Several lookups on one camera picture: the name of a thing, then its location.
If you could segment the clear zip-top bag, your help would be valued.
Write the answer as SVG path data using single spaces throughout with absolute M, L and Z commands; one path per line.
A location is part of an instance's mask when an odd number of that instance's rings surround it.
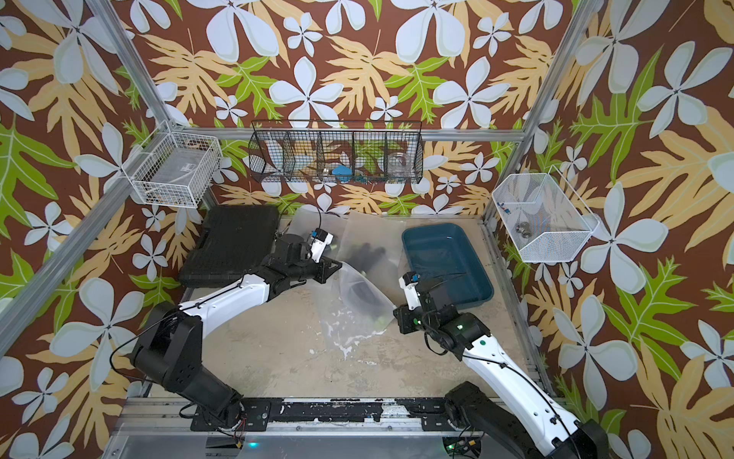
M 319 212 L 314 207 L 299 208 L 288 223 L 286 234 L 296 234 L 307 242 L 311 242 L 311 233 L 317 228 L 328 231 L 333 236 L 332 242 L 324 251 L 324 255 L 336 259 L 347 226 L 347 219 L 332 212 Z
M 382 292 L 399 290 L 399 266 L 403 260 L 401 236 L 405 230 L 401 220 L 350 214 L 338 259 L 362 273 Z
M 382 335 L 393 321 L 393 302 L 362 273 L 344 263 L 324 284 L 310 287 L 326 344 L 348 351 Z

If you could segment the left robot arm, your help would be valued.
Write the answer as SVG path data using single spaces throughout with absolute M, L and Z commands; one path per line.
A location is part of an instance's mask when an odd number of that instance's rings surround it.
M 287 233 L 275 240 L 260 265 L 233 283 L 180 305 L 161 303 L 137 338 L 130 363 L 165 390 L 196 405 L 214 428 L 244 422 L 243 396 L 203 365 L 204 338 L 246 311 L 310 280 L 324 284 L 342 263 L 325 256 L 334 235 L 314 229 L 307 239 Z

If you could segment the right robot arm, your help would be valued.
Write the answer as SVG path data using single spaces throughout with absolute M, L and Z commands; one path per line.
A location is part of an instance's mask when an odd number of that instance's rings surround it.
M 579 421 L 533 382 L 476 315 L 433 298 L 443 283 L 442 277 L 405 273 L 399 286 L 406 302 L 393 315 L 401 334 L 422 333 L 427 346 L 439 346 L 437 355 L 454 356 L 498 396 L 493 402 L 475 384 L 460 384 L 445 396 L 453 423 L 489 435 L 516 458 L 609 457 L 600 424 Z

